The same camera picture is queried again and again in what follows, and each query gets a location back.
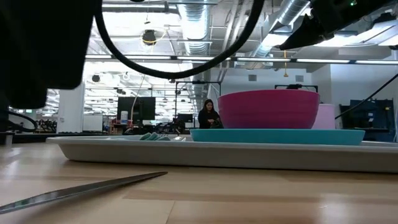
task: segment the woman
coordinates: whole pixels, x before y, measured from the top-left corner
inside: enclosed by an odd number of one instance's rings
[[[200,129],[209,129],[216,120],[220,120],[220,116],[214,110],[212,100],[205,101],[203,109],[199,112],[198,120]]]

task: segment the teal object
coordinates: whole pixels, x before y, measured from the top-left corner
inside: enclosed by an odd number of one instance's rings
[[[365,131],[317,129],[193,129],[195,142],[322,144],[358,146]]]

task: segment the desk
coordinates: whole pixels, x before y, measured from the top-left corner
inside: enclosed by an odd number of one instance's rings
[[[398,175],[81,163],[44,143],[0,148],[0,205],[155,171],[169,174],[0,215],[0,223],[398,223]]]

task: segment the bowl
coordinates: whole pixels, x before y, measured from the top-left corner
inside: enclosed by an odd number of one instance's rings
[[[256,90],[218,98],[224,128],[311,129],[319,94],[307,90]]]
[[[192,129],[193,141],[266,144],[319,144],[358,146],[362,130],[316,129]]]

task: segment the ceiling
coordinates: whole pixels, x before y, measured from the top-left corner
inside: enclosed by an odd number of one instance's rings
[[[140,8],[134,6],[128,0],[104,0],[104,21],[109,35],[115,46],[125,55],[186,55],[186,43],[192,43],[193,40],[187,40],[187,28],[183,26],[181,15],[178,13],[178,7],[174,3],[176,0],[169,1],[169,13],[155,12],[153,8],[162,7],[165,1],[148,1],[140,4]],[[208,35],[205,39],[194,40],[198,43],[209,45],[207,55],[218,55],[223,51],[223,44],[228,32],[228,23],[232,20],[233,29],[231,33],[240,34],[244,28],[244,23],[250,13],[252,0],[218,0],[218,4],[210,4],[208,15]],[[280,9],[282,0],[267,0],[264,5],[261,18],[256,24],[254,32],[249,40],[240,48],[238,53],[249,55],[253,50],[260,46],[264,38],[263,26],[267,15],[277,13]],[[236,8],[236,14],[232,18],[232,11]],[[383,9],[384,12],[390,10],[395,12],[394,7]],[[349,26],[345,31],[352,34],[361,34],[369,28],[369,23],[374,20],[381,12],[376,12],[359,22]],[[300,26],[302,17],[299,17],[294,23],[293,28]],[[390,30],[391,35],[398,34],[397,30]],[[153,46],[143,43],[142,35],[145,30],[154,30],[157,42]],[[235,39],[231,34],[227,40]],[[319,47],[311,46],[301,49],[293,49],[286,52],[273,48],[269,57],[297,57],[297,58],[385,58],[391,52],[386,46],[378,46],[378,43],[366,44],[365,47]],[[98,33],[96,23],[93,23],[90,42],[87,49],[90,55],[110,55],[111,53],[105,47]],[[141,63],[142,65],[158,70],[178,72],[187,70],[195,66],[194,63]],[[284,63],[273,63],[268,69],[278,70],[284,68]],[[311,72],[313,65],[304,63],[288,64],[288,68],[302,68]],[[93,75],[99,75],[98,82],[94,82]],[[175,109],[175,84],[171,80],[164,80],[150,76],[143,76],[122,63],[115,60],[90,60],[85,63],[83,73],[86,85],[85,91],[85,113],[86,114],[107,114],[115,115],[118,96],[155,96],[157,97],[157,119],[170,119]],[[192,81],[201,78],[206,80],[206,76],[191,77],[179,81]],[[201,103],[207,96],[208,86],[193,86],[191,83],[179,84],[181,94],[177,98],[178,113],[196,113],[197,108],[201,108]],[[59,92],[49,90],[47,106],[39,111],[42,114],[56,114],[59,103]]]

